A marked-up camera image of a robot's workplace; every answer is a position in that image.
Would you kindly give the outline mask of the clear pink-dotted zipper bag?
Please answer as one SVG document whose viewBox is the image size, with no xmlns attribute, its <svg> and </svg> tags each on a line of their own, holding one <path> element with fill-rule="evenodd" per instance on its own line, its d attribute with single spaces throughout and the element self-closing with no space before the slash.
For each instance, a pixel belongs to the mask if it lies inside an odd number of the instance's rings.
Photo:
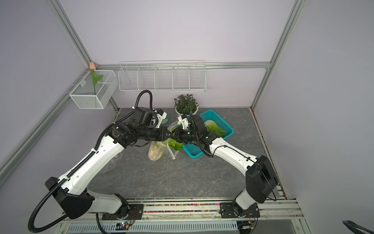
<svg viewBox="0 0 374 234">
<path fill-rule="evenodd" d="M 157 161 L 162 156 L 168 156 L 172 160 L 175 160 L 178 153 L 182 150 L 182 146 L 183 143 L 179 143 L 171 138 L 163 142 L 152 141 L 148 151 L 148 158 L 151 161 Z"/>
</svg>

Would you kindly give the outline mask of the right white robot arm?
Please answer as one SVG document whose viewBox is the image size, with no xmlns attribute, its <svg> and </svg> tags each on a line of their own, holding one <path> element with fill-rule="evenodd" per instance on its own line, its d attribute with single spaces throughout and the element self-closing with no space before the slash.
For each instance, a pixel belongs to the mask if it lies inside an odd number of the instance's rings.
<svg viewBox="0 0 374 234">
<path fill-rule="evenodd" d="M 197 146 L 210 158 L 225 160 L 245 177 L 245 189 L 227 208 L 221 208 L 222 216 L 244 217 L 254 204 L 264 203 L 266 199 L 277 200 L 275 189 L 279 179 L 266 156 L 256 157 L 230 145 L 219 134 L 209 131 L 199 115 L 179 116 L 178 125 L 173 130 L 173 139 Z"/>
</svg>

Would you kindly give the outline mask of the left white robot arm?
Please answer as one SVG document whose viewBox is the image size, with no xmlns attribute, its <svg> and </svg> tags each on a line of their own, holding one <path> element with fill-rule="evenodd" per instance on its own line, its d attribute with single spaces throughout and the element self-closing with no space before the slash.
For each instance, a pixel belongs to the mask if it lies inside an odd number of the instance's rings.
<svg viewBox="0 0 374 234">
<path fill-rule="evenodd" d="M 144 94 L 149 94 L 150 100 L 153 99 L 150 90 L 141 91 L 132 111 L 106 127 L 88 155 L 67 173 L 58 178 L 51 177 L 46 181 L 45 185 L 49 192 L 31 213 L 27 225 L 29 232 L 40 233 L 65 218 L 76 219 L 86 213 L 95 213 L 95 215 L 108 213 L 117 219 L 126 219 L 129 216 L 131 213 L 129 203 L 123 196 L 95 193 L 89 191 L 87 186 L 115 156 L 127 147 L 136 147 L 138 140 L 151 142 L 170 138 L 170 131 L 160 125 L 167 114 L 153 107 L 138 106 Z M 50 197 L 54 197 L 65 214 L 43 227 L 36 227 L 37 214 Z"/>
</svg>

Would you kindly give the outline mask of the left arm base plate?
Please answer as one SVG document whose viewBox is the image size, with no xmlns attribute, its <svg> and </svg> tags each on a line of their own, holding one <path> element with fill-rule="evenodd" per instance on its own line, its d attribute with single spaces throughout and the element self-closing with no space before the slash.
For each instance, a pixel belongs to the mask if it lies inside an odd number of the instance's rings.
<svg viewBox="0 0 374 234">
<path fill-rule="evenodd" d="M 102 220 L 141 220 L 144 212 L 143 204 L 129 204 L 123 209 L 124 212 L 119 211 L 115 214 L 104 213 Z"/>
</svg>

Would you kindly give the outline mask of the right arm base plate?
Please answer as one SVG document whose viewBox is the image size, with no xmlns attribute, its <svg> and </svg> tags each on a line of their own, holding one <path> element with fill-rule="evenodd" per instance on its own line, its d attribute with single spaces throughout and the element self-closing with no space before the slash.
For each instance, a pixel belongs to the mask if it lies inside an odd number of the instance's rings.
<svg viewBox="0 0 374 234">
<path fill-rule="evenodd" d="M 257 203 L 252 204 L 249 208 L 243 209 L 234 202 L 221 202 L 219 214 L 221 218 L 258 218 L 260 217 Z"/>
</svg>

